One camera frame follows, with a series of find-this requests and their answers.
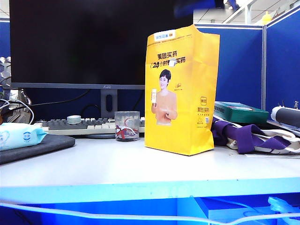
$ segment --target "wet wipes pack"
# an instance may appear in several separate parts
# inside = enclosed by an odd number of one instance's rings
[[[0,126],[0,151],[41,143],[46,136],[41,127],[25,123],[3,123]]]

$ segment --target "purple strap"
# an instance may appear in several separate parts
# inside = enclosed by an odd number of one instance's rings
[[[237,128],[229,122],[214,118],[211,131],[215,145],[226,145],[227,138],[236,140],[239,154],[252,152],[255,150],[255,147],[280,150],[291,144],[280,136],[274,136],[266,141],[258,138],[253,134],[265,135],[265,133],[254,124]]]

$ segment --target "desk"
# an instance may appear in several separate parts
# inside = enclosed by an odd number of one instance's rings
[[[144,139],[77,139],[72,148],[0,166],[8,203],[80,203],[300,192],[300,160],[216,147],[184,156]]]

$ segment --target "black monitor screen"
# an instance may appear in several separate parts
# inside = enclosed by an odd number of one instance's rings
[[[144,85],[147,37],[193,23],[192,15],[174,16],[174,3],[11,0],[12,84],[100,89],[106,84]]]

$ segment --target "paper bag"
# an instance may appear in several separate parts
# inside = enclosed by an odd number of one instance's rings
[[[210,131],[220,37],[194,25],[148,37],[145,146],[193,155],[214,148]]]

